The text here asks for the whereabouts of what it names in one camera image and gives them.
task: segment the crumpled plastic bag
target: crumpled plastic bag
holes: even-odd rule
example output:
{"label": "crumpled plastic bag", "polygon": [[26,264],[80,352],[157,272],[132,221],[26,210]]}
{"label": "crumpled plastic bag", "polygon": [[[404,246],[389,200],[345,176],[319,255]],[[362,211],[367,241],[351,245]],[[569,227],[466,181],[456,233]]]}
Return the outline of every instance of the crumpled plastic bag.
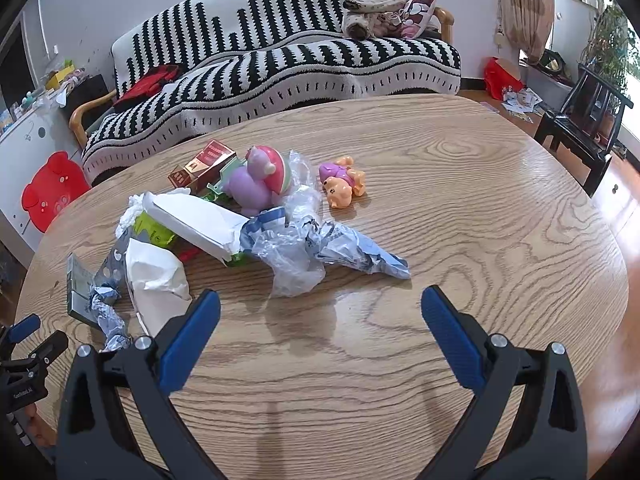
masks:
{"label": "crumpled plastic bag", "polygon": [[325,222],[310,230],[306,241],[323,263],[339,264],[366,274],[384,272],[400,280],[411,278],[406,260],[387,253],[368,236],[340,222]]}
{"label": "crumpled plastic bag", "polygon": [[291,170],[289,190],[280,197],[276,196],[274,205],[284,207],[289,222],[311,216],[320,223],[322,193],[317,188],[317,172],[311,162],[293,150],[289,152],[289,167]]}
{"label": "crumpled plastic bag", "polygon": [[106,337],[103,352],[128,348],[131,343],[124,321],[113,309],[113,304],[119,297],[118,291],[110,286],[96,286],[91,296],[91,309]]}
{"label": "crumpled plastic bag", "polygon": [[262,232],[255,241],[252,254],[273,269],[272,296],[304,294],[325,276],[324,265],[310,254],[310,247],[299,226]]}
{"label": "crumpled plastic bag", "polygon": [[298,296],[325,276],[324,264],[338,264],[367,274],[384,272],[411,278],[408,264],[387,253],[371,238],[340,222],[322,225],[312,216],[286,225],[283,207],[260,213],[240,235],[242,250],[260,258],[273,270],[272,296]]}

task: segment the tissue paper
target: tissue paper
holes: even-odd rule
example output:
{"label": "tissue paper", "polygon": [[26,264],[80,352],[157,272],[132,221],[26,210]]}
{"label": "tissue paper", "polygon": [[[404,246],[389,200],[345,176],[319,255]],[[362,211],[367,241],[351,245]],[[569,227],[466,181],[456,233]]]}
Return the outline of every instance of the tissue paper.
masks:
{"label": "tissue paper", "polygon": [[184,267],[170,251],[133,238],[125,261],[134,309],[145,332],[155,337],[169,319],[187,312],[191,303]]}

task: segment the sofa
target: sofa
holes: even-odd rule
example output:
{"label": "sofa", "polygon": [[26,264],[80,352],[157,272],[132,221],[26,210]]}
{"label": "sofa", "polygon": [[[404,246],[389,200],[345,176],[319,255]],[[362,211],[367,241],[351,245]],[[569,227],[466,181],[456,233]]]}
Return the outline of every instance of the sofa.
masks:
{"label": "sofa", "polygon": [[[456,94],[453,16],[437,8],[442,39],[342,36],[341,0],[186,0],[113,44],[116,89],[79,107],[70,127],[92,185],[184,140],[255,117],[321,102],[408,92]],[[147,101],[82,115],[127,92],[149,69],[186,69]]]}

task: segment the wood grain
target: wood grain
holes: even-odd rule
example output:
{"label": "wood grain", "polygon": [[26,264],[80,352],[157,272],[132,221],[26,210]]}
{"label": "wood grain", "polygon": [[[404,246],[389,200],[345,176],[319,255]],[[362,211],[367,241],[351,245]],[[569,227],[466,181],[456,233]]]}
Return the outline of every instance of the wood grain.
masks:
{"label": "wood grain", "polygon": [[[409,261],[400,282],[342,267],[312,293],[270,299],[260,263],[226,269],[202,254],[186,270],[193,295],[220,293],[222,320],[184,390],[172,401],[230,479],[411,479],[470,400],[418,309],[438,283],[487,332],[516,345],[568,348],[578,382],[625,311],[625,264],[579,184],[533,139],[455,96],[385,97],[325,104],[251,120],[129,168],[67,207],[26,277],[18,317],[36,312],[70,349],[52,367],[39,411],[55,424],[74,349],[101,338],[66,315],[65,261],[97,269],[130,194],[168,188],[166,175],[212,137],[296,149],[313,163],[349,153],[368,195],[329,212]],[[122,300],[120,311],[131,316]],[[140,330],[134,321],[133,333]],[[127,416],[158,460],[129,394]],[[517,396],[486,457],[495,456]]]}

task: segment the purple toy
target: purple toy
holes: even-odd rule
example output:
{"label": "purple toy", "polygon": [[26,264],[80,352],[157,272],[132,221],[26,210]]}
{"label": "purple toy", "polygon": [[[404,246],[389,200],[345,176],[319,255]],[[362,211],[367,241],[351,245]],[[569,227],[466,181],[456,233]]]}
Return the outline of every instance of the purple toy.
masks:
{"label": "purple toy", "polygon": [[324,183],[330,176],[334,176],[335,178],[341,178],[347,182],[351,187],[355,186],[355,180],[353,180],[348,174],[347,170],[349,168],[347,166],[340,166],[338,164],[334,164],[332,162],[326,162],[324,164],[320,164],[318,168],[318,173],[320,175],[320,182]]}
{"label": "purple toy", "polygon": [[260,211],[271,208],[271,190],[263,180],[254,180],[246,166],[236,168],[222,185],[222,191],[238,202],[244,216],[258,216]]}
{"label": "purple toy", "polygon": [[244,216],[258,216],[273,206],[273,194],[264,179],[275,171],[267,154],[254,146],[247,153],[246,164],[235,168],[223,182],[222,191],[242,206]]}

